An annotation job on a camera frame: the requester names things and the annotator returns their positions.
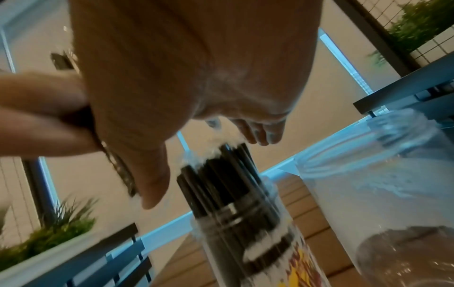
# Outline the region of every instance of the human hand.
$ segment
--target human hand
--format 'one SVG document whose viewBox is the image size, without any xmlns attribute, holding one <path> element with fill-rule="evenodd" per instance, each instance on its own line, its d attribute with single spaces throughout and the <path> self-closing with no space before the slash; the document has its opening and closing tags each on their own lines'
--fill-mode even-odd
<svg viewBox="0 0 454 287">
<path fill-rule="evenodd" d="M 70 0 L 97 133 L 143 207 L 170 179 L 165 140 L 191 118 L 229 118 L 249 142 L 282 138 L 314 57 L 321 0 Z"/>
<path fill-rule="evenodd" d="M 0 156 L 70 156 L 99 150 L 91 131 L 61 120 L 88 105 L 76 73 L 2 74 L 0 91 Z"/>
</svg>

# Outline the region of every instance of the jar rim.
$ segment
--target jar rim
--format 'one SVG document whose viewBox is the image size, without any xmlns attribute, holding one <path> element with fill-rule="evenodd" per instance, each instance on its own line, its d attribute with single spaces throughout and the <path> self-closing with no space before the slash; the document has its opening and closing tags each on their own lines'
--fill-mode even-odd
<svg viewBox="0 0 454 287">
<path fill-rule="evenodd" d="M 424 145 L 436 123 L 412 109 L 387 113 L 341 130 L 295 157 L 304 179 L 344 174 Z"/>
</svg>

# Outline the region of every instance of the green foliage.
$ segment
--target green foliage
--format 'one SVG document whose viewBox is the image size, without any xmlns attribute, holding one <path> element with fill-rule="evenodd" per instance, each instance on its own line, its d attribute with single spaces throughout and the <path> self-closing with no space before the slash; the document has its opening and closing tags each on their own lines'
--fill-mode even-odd
<svg viewBox="0 0 454 287">
<path fill-rule="evenodd" d="M 421 0 L 401 6 L 404 14 L 388 30 L 395 44 L 410 53 L 454 25 L 454 0 Z"/>
<path fill-rule="evenodd" d="M 80 201 L 63 201 L 56 210 L 57 218 L 52 226 L 34 231 L 21 244 L 0 248 L 0 271 L 90 231 L 96 221 L 90 217 L 96 202 L 89 199 L 82 205 Z"/>
</svg>

